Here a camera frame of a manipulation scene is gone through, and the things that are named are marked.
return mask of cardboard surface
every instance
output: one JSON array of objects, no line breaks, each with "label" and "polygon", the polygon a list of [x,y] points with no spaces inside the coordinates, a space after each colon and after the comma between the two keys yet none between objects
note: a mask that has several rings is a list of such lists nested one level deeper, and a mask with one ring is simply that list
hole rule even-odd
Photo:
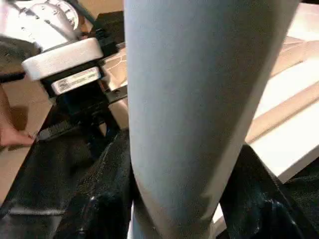
[{"label": "cardboard surface", "polygon": [[[19,130],[35,135],[51,109],[46,92],[38,82],[28,79],[3,84],[12,108],[13,121]],[[0,205],[3,203],[15,176],[30,147],[0,149]]]},{"label": "cardboard surface", "polygon": [[97,17],[103,12],[122,11],[124,9],[123,0],[79,0],[79,2],[83,4],[94,17]]}]

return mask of metal bar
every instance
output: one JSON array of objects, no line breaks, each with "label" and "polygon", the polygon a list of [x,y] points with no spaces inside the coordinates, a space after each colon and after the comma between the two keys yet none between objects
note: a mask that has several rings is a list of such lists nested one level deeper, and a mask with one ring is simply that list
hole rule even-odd
[{"label": "metal bar", "polygon": [[121,86],[115,90],[106,92],[105,95],[108,98],[109,104],[113,104],[116,101],[126,98],[128,96],[128,89],[127,86]]},{"label": "metal bar", "polygon": [[209,237],[297,5],[125,1],[134,239]]}]

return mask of white label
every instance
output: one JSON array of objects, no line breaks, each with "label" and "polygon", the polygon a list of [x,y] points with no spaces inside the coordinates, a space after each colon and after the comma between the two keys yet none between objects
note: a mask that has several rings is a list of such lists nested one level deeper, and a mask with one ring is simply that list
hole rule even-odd
[{"label": "white label", "polygon": [[51,87],[57,95],[71,91],[80,86],[86,85],[101,77],[98,67],[93,67],[85,71],[81,71],[72,76],[65,77],[52,83]]}]

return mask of tan floor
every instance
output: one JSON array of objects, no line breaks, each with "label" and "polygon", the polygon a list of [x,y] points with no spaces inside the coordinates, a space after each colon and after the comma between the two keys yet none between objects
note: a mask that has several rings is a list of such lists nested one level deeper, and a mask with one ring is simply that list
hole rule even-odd
[{"label": "tan floor", "polygon": [[[38,132],[51,109],[51,103],[38,82],[28,79],[3,85],[12,107],[14,124],[29,134]],[[0,151],[0,204],[4,201],[30,147]]]}]

